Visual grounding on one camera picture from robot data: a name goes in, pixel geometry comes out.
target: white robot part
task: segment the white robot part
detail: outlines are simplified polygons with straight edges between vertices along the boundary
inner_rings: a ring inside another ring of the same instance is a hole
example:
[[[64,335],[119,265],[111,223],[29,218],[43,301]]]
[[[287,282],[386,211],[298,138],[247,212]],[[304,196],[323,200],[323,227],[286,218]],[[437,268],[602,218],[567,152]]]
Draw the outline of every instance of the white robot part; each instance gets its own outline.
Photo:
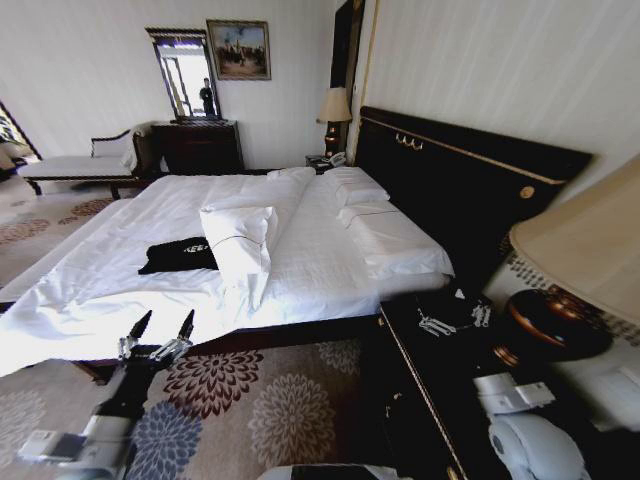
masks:
[[[489,438],[513,480],[590,480],[576,443],[538,415],[496,415]]]
[[[489,415],[523,412],[555,400],[544,383],[516,385],[509,373],[477,377],[473,382],[478,389],[478,399]]]

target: gold trim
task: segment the gold trim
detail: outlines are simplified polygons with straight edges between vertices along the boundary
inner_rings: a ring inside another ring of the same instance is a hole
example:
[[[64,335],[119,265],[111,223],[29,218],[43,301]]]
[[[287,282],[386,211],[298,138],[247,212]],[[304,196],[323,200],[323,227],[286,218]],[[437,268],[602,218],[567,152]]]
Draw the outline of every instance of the gold trim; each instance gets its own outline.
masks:
[[[536,193],[536,189],[534,187],[532,187],[531,185],[527,185],[526,187],[522,187],[522,190],[520,190],[520,196],[522,198],[524,198],[525,200],[528,198],[533,197],[533,194]]]
[[[360,118],[368,120],[368,121],[370,121],[372,123],[376,123],[376,124],[381,125],[383,127],[390,128],[392,130],[395,130],[396,132],[400,132],[400,133],[403,133],[405,135],[410,135],[410,136],[412,136],[414,138],[419,138],[420,140],[424,140],[425,142],[432,143],[432,144],[437,145],[439,147],[446,148],[448,150],[452,150],[452,151],[457,152],[457,153],[461,153],[461,154],[466,155],[466,156],[471,157],[471,158],[475,158],[476,160],[482,160],[483,162],[490,163],[491,165],[494,165],[496,167],[504,168],[506,170],[511,170],[512,172],[519,173],[520,175],[524,175],[526,177],[533,178],[533,179],[538,180],[538,181],[543,182],[543,183],[548,183],[549,185],[562,185],[563,183],[567,183],[566,180],[556,180],[554,178],[548,178],[548,177],[545,177],[545,176],[542,176],[542,175],[538,175],[537,173],[530,172],[530,171],[525,170],[523,168],[514,167],[513,165],[509,165],[508,163],[500,162],[498,160],[494,160],[493,158],[485,157],[484,155],[480,155],[478,153],[470,152],[469,150],[464,150],[463,148],[456,147],[456,146],[453,146],[453,145],[449,145],[448,143],[440,142],[439,140],[435,140],[433,138],[425,137],[423,135],[419,135],[417,133],[410,132],[409,130],[404,130],[404,129],[398,128],[398,127],[396,127],[394,125],[389,125],[388,123],[384,123],[384,122],[380,122],[378,120],[374,120],[373,118],[369,118],[369,117],[366,117],[364,115],[361,115]]]
[[[364,79],[362,80],[362,93],[360,93],[360,108],[364,105],[365,95],[367,93],[367,83],[369,82],[369,68],[371,66],[371,57],[373,57],[373,44],[376,39],[376,27],[378,26],[378,6],[379,0],[376,0],[375,7],[373,9],[373,22],[371,24],[371,35],[369,36],[369,51],[367,52],[367,65],[364,68]],[[360,127],[362,127],[362,117],[358,111],[358,123],[356,123],[356,132],[353,136],[353,151],[351,152],[351,163],[356,163],[356,153],[358,152],[358,140],[360,138]]]
[[[422,379],[420,378],[420,375],[418,375],[417,369],[413,364],[411,357],[409,357],[409,354],[407,353],[404,347],[404,344],[400,341],[400,339],[396,335],[396,332],[391,326],[391,323],[388,321],[388,319],[387,319],[387,324],[389,325],[389,331],[391,332],[391,336],[393,337],[393,340],[396,342],[396,345],[400,349],[400,354],[404,358],[404,361],[407,364],[407,367],[409,368],[409,373],[411,373],[413,380],[416,382],[416,386],[420,391],[422,399],[427,404],[427,408],[431,413],[431,417],[435,421],[436,426],[438,427],[438,430],[440,431],[440,435],[442,435],[444,442],[447,444],[447,448],[449,449],[449,453],[451,454],[453,461],[456,463],[458,470],[460,470],[460,474],[462,475],[462,478],[464,478],[465,480],[468,480],[469,477],[465,473],[464,468],[462,468],[462,463],[460,462],[460,459],[458,458],[458,455],[455,449],[453,448],[453,441],[451,440],[449,432],[447,432],[444,422],[442,421],[442,419],[440,418],[440,415],[438,414],[438,411],[436,410],[436,406],[433,403],[433,400],[431,399],[431,395],[429,395],[427,388],[424,386],[424,383],[422,383]]]

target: lamp base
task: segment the lamp base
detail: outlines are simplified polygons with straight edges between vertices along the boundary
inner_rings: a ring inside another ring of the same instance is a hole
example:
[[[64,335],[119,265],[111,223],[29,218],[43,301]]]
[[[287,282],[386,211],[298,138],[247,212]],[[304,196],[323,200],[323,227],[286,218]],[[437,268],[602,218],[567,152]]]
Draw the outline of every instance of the lamp base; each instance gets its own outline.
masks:
[[[340,143],[340,131],[338,126],[339,123],[335,122],[329,122],[327,125],[327,134],[324,136],[325,158],[331,158],[338,153],[337,148]]]
[[[517,292],[505,308],[494,354],[511,367],[524,359],[566,361],[598,355],[612,342],[601,313],[556,286]]]

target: chaise lounge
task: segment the chaise lounge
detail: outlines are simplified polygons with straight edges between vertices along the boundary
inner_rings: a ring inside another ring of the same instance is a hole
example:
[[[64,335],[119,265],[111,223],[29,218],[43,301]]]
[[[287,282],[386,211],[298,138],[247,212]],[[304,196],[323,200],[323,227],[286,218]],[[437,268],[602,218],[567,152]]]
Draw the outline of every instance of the chaise lounge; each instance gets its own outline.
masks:
[[[135,126],[115,137],[92,138],[91,156],[61,156],[25,165],[18,169],[34,189],[42,194],[40,181],[107,182],[111,195],[119,199],[118,187],[133,186],[155,165],[151,144],[151,123]]]

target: white duvet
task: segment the white duvet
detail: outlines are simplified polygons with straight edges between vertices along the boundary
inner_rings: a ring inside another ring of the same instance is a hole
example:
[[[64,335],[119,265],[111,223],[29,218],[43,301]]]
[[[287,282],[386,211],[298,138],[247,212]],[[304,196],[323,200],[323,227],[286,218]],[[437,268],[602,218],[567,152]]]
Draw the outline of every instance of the white duvet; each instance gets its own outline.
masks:
[[[374,313],[376,286],[336,220],[331,189],[314,179],[274,253],[260,308],[233,323],[211,270],[137,274],[149,246],[202,236],[198,211],[268,180],[254,176],[166,177],[116,212],[0,318],[0,375],[48,358],[114,358],[120,336],[153,310],[145,343],[175,337],[196,310],[192,340],[239,328]]]

